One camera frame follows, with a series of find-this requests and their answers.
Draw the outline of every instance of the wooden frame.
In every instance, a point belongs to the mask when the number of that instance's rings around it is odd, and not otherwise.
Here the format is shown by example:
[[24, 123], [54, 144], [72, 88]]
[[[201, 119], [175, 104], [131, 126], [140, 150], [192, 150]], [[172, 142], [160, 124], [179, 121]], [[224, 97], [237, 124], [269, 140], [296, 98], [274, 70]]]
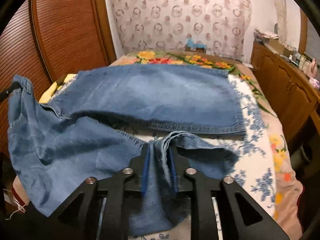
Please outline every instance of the wooden frame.
[[91, 0], [100, 45], [107, 65], [116, 61], [105, 0]]
[[307, 46], [307, 37], [308, 37], [308, 17], [300, 9], [301, 15], [301, 30], [300, 30], [300, 42], [298, 52], [302, 55], [304, 54]]
[[50, 64], [47, 52], [45, 51], [44, 43], [41, 36], [38, 12], [37, 12], [37, 0], [29, 0], [29, 17], [32, 36], [35, 41], [36, 49], [38, 51], [40, 60], [44, 68], [47, 70], [48, 76], [52, 82], [57, 80], [57, 76], [53, 71]]

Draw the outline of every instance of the blue fabric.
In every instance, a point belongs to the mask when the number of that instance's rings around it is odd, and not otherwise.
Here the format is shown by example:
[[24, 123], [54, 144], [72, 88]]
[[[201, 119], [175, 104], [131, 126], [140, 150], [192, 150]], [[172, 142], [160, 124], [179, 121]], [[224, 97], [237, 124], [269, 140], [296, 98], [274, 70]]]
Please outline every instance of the blue fabric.
[[[121, 130], [113, 129], [109, 125], [110, 116], [132, 122], [139, 120], [140, 124], [162, 130], [183, 127], [189, 131], [217, 131], [214, 122], [210, 120], [215, 119], [214, 115], [206, 115], [207, 120], [198, 116], [198, 113], [204, 114], [209, 109], [214, 111], [214, 105], [208, 103], [208, 99], [201, 95], [202, 101], [194, 98], [196, 95], [188, 88], [196, 90], [199, 86], [208, 92], [209, 89], [204, 84], [199, 84], [200, 77], [210, 76], [204, 79], [203, 83], [214, 89], [215, 86], [211, 85], [209, 80], [218, 77], [214, 80], [219, 83], [220, 78], [225, 78], [223, 72], [180, 68], [190, 71], [194, 76], [199, 74], [198, 79], [195, 79], [198, 82], [194, 82], [190, 76], [187, 78], [188, 75], [182, 75], [185, 77], [184, 80], [179, 79], [183, 71], [172, 72], [164, 66], [159, 66], [163, 71], [157, 70], [156, 67], [139, 66], [137, 69], [139, 71], [135, 71], [132, 66], [124, 66], [80, 72], [77, 80], [47, 105], [36, 101], [32, 84], [28, 79], [14, 77], [14, 81], [20, 82], [21, 89], [14, 90], [9, 98], [10, 157], [30, 200], [42, 214], [49, 216], [85, 178], [109, 178], [118, 170], [127, 167], [133, 157], [140, 155], [144, 142]], [[175, 82], [177, 73], [178, 85]], [[158, 96], [151, 84], [161, 85], [162, 88], [170, 86], [174, 88], [171, 93], [176, 90], [179, 93], [186, 91], [188, 96], [184, 102], [179, 101], [178, 96], [171, 95], [169, 90]], [[141, 90], [140, 96], [136, 94], [137, 89], [134, 90], [135, 85], [145, 88]], [[151, 98], [149, 92], [152, 91], [153, 96], [163, 105]], [[165, 103], [165, 96], [172, 100], [171, 103]], [[235, 103], [235, 98], [232, 97], [229, 101]], [[197, 117], [194, 118], [191, 113], [196, 113]], [[180, 123], [175, 123], [174, 118], [179, 118]], [[239, 122], [236, 114], [230, 118], [233, 122]], [[225, 120], [228, 125], [218, 127], [218, 132], [222, 132], [222, 129], [230, 132], [230, 127], [233, 127], [232, 131], [239, 131], [232, 126], [233, 123], [227, 117]], [[149, 142], [147, 191], [142, 200], [130, 199], [130, 235], [169, 230], [189, 212], [189, 200], [176, 199], [172, 188], [166, 163], [170, 141], [185, 149], [181, 155], [190, 159], [191, 167], [203, 171], [209, 177], [223, 178], [238, 159], [233, 152], [212, 146], [200, 137], [185, 131], [175, 131], [161, 140]]]

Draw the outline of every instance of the triangular cutout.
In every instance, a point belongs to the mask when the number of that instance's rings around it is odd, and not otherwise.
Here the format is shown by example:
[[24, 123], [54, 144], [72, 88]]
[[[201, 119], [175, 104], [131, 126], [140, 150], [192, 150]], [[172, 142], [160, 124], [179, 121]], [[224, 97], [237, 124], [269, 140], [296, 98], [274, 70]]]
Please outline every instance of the triangular cutout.
[[235, 194], [235, 197], [238, 202], [243, 223], [246, 226], [250, 226], [262, 221], [262, 216], [259, 214], [259, 212], [256, 211], [239, 192]]
[[76, 226], [78, 224], [77, 217], [83, 202], [84, 193], [79, 194], [66, 209], [59, 215], [58, 220], [64, 224]]

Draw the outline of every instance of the floral bedsheet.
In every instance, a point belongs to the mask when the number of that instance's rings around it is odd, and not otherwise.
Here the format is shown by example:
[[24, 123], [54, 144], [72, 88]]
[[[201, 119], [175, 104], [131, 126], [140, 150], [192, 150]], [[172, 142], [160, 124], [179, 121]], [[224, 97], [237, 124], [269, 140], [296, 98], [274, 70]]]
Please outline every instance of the floral bedsheet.
[[[291, 240], [299, 239], [302, 228], [297, 217], [297, 201], [303, 190], [302, 184], [295, 178], [291, 167], [282, 125], [251, 70], [234, 60], [193, 52], [140, 51], [122, 56], [112, 65], [127, 64], [194, 64], [199, 67], [229, 70], [229, 80], [238, 91], [243, 106], [247, 137], [243, 142], [235, 138], [207, 140], [239, 154], [239, 161], [231, 176], [273, 216]], [[123, 129], [145, 141], [164, 136], [159, 132], [150, 134], [150, 131], [141, 131], [134, 127]], [[186, 218], [168, 232], [134, 239], [190, 239], [190, 218]]]

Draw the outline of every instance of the bed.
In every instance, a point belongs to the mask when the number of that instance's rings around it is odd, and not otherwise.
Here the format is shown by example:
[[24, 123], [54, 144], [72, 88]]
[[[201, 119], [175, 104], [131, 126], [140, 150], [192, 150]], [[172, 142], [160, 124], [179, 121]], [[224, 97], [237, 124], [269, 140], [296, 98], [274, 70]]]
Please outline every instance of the bed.
[[[247, 136], [244, 139], [201, 137], [211, 144], [221, 145], [238, 153], [240, 159], [230, 175], [276, 220], [291, 240], [299, 239], [302, 235], [302, 228], [297, 217], [297, 202], [303, 187], [296, 180], [295, 172], [291, 168], [281, 123], [264, 97], [250, 69], [231, 59], [181, 51], [134, 52], [122, 56], [110, 67], [130, 64], [194, 64], [199, 67], [229, 71], [229, 82], [233, 84], [240, 98]], [[62, 82], [52, 84], [43, 94], [40, 102], [49, 101], [75, 78], [75, 74], [69, 74], [63, 77]], [[134, 126], [124, 126], [120, 129], [147, 142], [166, 135], [159, 131]], [[13, 183], [12, 191], [16, 204], [24, 211], [21, 207], [29, 200], [18, 177]], [[216, 220], [218, 229], [220, 229], [219, 237], [222, 239], [218, 213], [216, 213]], [[169, 231], [133, 236], [131, 239], [190, 239], [190, 221], [190, 216], [188, 216]]]

